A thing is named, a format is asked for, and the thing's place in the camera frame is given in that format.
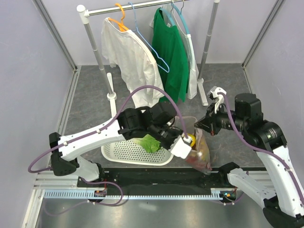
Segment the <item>brown longan bunch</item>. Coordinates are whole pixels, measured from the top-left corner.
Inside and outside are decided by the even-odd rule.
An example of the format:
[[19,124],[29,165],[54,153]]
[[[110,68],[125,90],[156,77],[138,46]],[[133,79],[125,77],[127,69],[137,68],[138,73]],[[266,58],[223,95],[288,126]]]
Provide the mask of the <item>brown longan bunch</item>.
[[204,136],[196,138],[195,151],[202,160],[209,160],[209,148]]

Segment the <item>yellow lemon fruit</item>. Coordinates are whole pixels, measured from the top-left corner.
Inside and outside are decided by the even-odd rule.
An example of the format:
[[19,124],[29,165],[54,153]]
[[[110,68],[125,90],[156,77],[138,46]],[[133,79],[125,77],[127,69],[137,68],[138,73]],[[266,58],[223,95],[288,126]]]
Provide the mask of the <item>yellow lemon fruit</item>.
[[191,138],[190,146],[194,147],[196,143],[196,137],[193,134],[188,134],[188,136]]

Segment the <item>clear pink zip bag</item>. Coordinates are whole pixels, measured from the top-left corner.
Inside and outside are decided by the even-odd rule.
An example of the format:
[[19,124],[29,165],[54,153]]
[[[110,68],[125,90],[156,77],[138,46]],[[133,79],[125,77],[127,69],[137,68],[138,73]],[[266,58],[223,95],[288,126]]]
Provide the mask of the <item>clear pink zip bag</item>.
[[206,175],[211,174],[210,153],[206,139],[202,130],[194,127],[197,119],[193,116],[186,116],[183,117],[183,121],[188,136],[192,138],[190,144],[192,149],[190,151],[189,147],[179,140],[179,142],[175,143],[173,149],[170,149],[170,152],[174,156],[184,159],[194,169]]

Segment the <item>red plastic lobster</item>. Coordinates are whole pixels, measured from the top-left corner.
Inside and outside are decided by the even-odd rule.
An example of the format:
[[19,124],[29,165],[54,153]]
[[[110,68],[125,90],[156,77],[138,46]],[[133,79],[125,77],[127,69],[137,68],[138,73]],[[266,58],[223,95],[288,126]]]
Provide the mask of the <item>red plastic lobster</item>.
[[186,158],[186,163],[204,174],[209,174],[212,170],[208,153],[192,150]]

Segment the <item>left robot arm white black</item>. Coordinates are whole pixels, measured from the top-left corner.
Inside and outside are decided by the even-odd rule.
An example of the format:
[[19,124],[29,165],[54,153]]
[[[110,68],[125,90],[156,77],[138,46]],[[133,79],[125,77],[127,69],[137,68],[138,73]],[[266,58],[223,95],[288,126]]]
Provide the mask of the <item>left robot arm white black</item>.
[[68,136],[52,133],[49,136],[51,167],[55,176],[77,175],[94,187],[104,182],[102,168],[82,158],[82,154],[105,144],[133,138],[152,136],[160,146],[173,155],[186,157],[178,151],[184,146],[182,131],[170,127],[168,122],[177,114],[171,103],[158,103],[153,107],[127,108],[109,121],[91,129]]

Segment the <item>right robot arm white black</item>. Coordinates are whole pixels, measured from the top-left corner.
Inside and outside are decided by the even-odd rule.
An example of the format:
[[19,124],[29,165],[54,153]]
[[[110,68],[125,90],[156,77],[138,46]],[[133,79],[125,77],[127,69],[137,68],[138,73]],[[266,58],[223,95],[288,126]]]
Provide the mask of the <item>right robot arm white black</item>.
[[261,101],[255,94],[235,96],[232,111],[224,92],[210,92],[214,101],[206,115],[194,125],[212,136],[220,130],[233,130],[238,138],[256,152],[264,164],[273,190],[251,178],[234,162],[219,168],[218,183],[233,185],[260,206],[264,217],[274,228],[304,226],[304,189],[294,171],[287,141],[279,125],[264,119]]

